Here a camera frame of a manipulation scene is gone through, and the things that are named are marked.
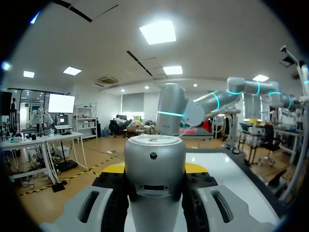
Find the white cloth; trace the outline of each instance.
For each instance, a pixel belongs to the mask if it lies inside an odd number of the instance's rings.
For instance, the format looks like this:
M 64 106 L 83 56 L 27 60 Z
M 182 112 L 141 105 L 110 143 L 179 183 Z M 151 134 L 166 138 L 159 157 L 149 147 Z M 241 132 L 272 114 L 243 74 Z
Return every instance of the white cloth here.
M 125 121 L 120 119 L 120 118 L 114 118 L 114 120 L 117 122 L 117 124 L 120 124 L 120 123 L 124 123 Z

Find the computer screen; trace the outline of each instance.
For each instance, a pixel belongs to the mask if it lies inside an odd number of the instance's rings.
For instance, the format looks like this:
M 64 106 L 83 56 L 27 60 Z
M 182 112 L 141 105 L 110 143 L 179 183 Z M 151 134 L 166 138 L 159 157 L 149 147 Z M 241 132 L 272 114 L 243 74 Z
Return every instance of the computer screen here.
M 0 115 L 10 115 L 12 93 L 0 91 Z
M 72 114 L 74 109 L 74 101 L 74 96 L 50 94 L 48 112 Z

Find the ceiling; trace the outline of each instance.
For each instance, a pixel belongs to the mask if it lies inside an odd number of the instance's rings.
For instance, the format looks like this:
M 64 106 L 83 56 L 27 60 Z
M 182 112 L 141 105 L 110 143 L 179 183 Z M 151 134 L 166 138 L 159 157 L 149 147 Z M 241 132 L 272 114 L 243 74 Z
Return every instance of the ceiling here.
M 92 22 L 50 3 L 35 24 L 29 25 L 9 60 L 9 82 L 59 87 L 77 83 L 103 89 L 94 82 L 111 76 L 123 86 L 104 91 L 119 95 L 122 88 L 125 93 L 158 91 L 168 82 L 189 90 L 217 90 L 225 88 L 229 76 L 251 80 L 263 74 L 270 81 L 278 81 L 283 91 L 288 92 L 290 86 L 301 87 L 290 77 L 296 68 L 279 64 L 285 57 L 280 52 L 282 45 L 301 58 L 298 48 L 282 23 L 259 0 L 67 2 Z M 139 27 L 159 20 L 173 22 L 177 41 L 147 43 Z M 162 67 L 174 65 L 181 65 L 183 74 L 166 76 Z M 76 76 L 62 73 L 68 66 L 82 72 Z M 24 70 L 35 72 L 34 78 L 23 77 Z

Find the ceiling light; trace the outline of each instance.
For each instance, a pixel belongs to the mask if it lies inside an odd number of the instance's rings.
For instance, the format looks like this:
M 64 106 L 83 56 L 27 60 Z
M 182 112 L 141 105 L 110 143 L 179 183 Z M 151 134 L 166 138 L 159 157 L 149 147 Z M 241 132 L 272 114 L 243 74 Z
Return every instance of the ceiling light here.
M 32 23 L 32 24 L 35 23 L 35 20 L 37 19 L 39 13 L 40 13 L 40 12 L 38 12 L 38 13 L 33 17 L 33 19 L 30 21 L 30 23 Z
M 34 72 L 24 71 L 24 77 L 33 78 L 34 77 Z
M 9 71 L 9 70 L 11 70 L 11 65 L 8 63 L 8 62 L 2 62 L 2 64 L 1 64 L 1 68 L 3 69 L 3 70 L 5 70 L 5 71 Z
M 163 70 L 166 75 L 177 75 L 182 74 L 183 69 L 181 66 L 169 66 L 169 67 L 163 67 Z
M 75 68 L 72 68 L 72 67 L 69 66 L 69 67 L 67 67 L 67 68 L 65 69 L 65 71 L 63 71 L 63 73 L 66 73 L 66 74 L 70 74 L 70 75 L 75 76 L 75 75 L 79 74 L 81 71 L 82 71 L 82 70 L 75 69 Z
M 255 78 L 253 78 L 254 81 L 267 81 L 269 79 L 269 77 L 267 76 L 263 76 L 263 75 L 257 75 Z
M 151 23 L 140 27 L 140 31 L 150 45 L 176 41 L 172 21 Z

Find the yellow and black tape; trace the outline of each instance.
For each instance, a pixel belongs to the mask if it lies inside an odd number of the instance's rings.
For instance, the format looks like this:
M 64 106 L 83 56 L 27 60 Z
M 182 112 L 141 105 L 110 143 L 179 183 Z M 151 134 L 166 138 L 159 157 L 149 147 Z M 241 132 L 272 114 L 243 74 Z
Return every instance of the yellow and black tape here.
M 94 168 L 100 166 L 101 164 L 104 164 L 104 163 L 106 163 L 106 162 L 108 162 L 108 161 L 114 159 L 115 157 L 117 157 L 117 156 L 110 157 L 109 159 L 107 159 L 107 160 L 105 160 L 105 161 L 103 161 L 103 162 L 101 162 L 101 163 L 99 163 L 99 164 L 97 164 L 97 165 L 95 165 L 95 166 L 89 168 L 87 171 L 82 171 L 82 172 L 80 172 L 80 173 L 78 173 L 78 174 L 76 174 L 76 175 L 73 175 L 73 176 L 71 176 L 71 177 L 69 177 L 69 178 L 66 178 L 66 179 L 63 179 L 63 180 L 72 180 L 73 178 L 76 178 L 76 177 L 78 177 L 79 175 L 81 175 L 81 174 L 83 174 L 83 173 L 87 173 L 88 171 L 91 172 L 91 173 L 93 173 L 93 174 L 96 175 L 97 177 L 99 177 L 100 175 L 97 174 L 96 172 L 92 171 L 92 169 L 94 169 Z M 47 186 L 45 186 L 45 187 L 42 187 L 42 188 L 39 188 L 39 189 L 36 189 L 36 190 L 33 190 L 33 191 L 28 191 L 28 192 L 24 192 L 24 193 L 19 193 L 18 196 L 25 196 L 25 195 L 30 194 L 30 193 L 40 192 L 40 191 L 42 191 L 42 190 L 44 190 L 44 189 L 50 188 L 51 186 L 52 186 L 52 185 L 47 185 Z
M 103 162 L 101 162 L 101 163 L 98 163 L 97 165 L 95 165 L 95 166 L 89 168 L 89 170 L 94 169 L 94 168 L 100 166 L 101 164 L 104 164 L 104 163 L 106 163 L 106 162 L 108 162 L 108 161 L 110 161 L 110 160 L 112 160 L 112 159 L 114 159 L 114 158 L 116 158 L 116 157 L 117 157 L 117 156 L 112 156 L 112 157 L 110 157 L 109 159 L 107 159 L 107 160 L 105 160 L 105 161 L 103 161 Z

